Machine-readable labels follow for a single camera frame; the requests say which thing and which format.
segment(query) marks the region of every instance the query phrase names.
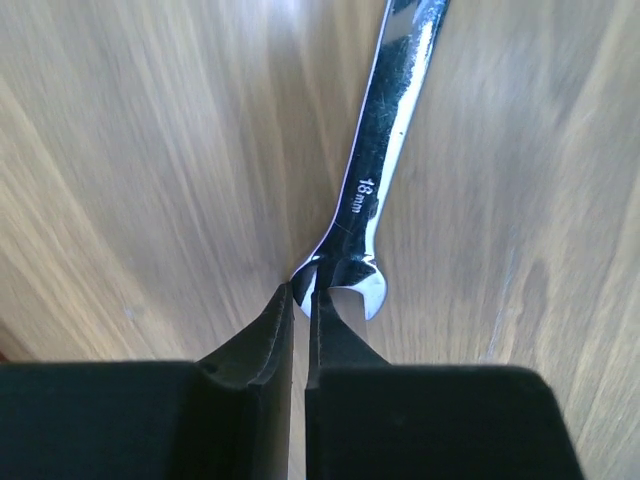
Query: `chrome wrench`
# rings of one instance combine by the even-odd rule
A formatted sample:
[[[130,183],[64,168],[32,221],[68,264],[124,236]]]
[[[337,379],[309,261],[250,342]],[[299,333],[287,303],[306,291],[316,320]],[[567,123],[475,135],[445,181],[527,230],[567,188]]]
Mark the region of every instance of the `chrome wrench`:
[[[447,5],[387,2],[338,206],[329,230],[291,278],[307,316],[316,290],[359,292],[367,320],[384,303],[387,281],[375,258],[376,229]]]

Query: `shiny metal handle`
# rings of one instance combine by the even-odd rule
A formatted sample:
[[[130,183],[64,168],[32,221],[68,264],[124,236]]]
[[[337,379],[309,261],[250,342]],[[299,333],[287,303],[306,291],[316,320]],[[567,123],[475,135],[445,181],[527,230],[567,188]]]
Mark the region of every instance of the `shiny metal handle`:
[[[311,295],[328,288],[362,293],[365,318],[381,308],[387,282],[375,233],[424,82],[447,0],[390,0],[329,230],[293,274],[293,295],[310,315]]]
[[[345,253],[373,255],[375,231],[447,3],[387,3],[340,201],[327,234],[334,237],[331,243],[341,238]]]

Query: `wood grain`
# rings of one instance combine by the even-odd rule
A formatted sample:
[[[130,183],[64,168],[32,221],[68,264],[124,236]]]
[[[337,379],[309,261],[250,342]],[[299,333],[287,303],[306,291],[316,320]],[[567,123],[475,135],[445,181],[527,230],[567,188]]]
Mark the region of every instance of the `wood grain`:
[[[381,0],[0,4],[0,351],[199,358],[320,238]],[[453,1],[360,334],[553,386],[589,478],[640,476],[640,4]],[[296,324],[291,478],[308,326]]]

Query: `black object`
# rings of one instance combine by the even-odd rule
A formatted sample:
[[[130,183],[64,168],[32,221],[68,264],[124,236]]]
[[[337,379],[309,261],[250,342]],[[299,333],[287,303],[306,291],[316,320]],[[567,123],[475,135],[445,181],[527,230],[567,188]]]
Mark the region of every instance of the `black object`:
[[[537,374],[392,366],[312,305],[309,480],[583,478]],[[291,308],[197,363],[0,366],[0,478],[286,479]]]
[[[582,479],[551,389],[517,367],[392,366],[314,294],[307,477]]]
[[[0,478],[287,478],[291,308],[198,363],[0,366]]]

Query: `wrench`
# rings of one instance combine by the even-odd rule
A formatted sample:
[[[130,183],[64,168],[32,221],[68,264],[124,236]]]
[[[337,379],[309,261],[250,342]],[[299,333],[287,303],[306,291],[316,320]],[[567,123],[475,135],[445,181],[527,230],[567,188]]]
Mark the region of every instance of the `wrench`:
[[[348,288],[364,298],[366,320],[387,295],[374,240],[404,138],[448,0],[389,0],[358,127],[331,225],[291,277],[311,316],[311,294]]]

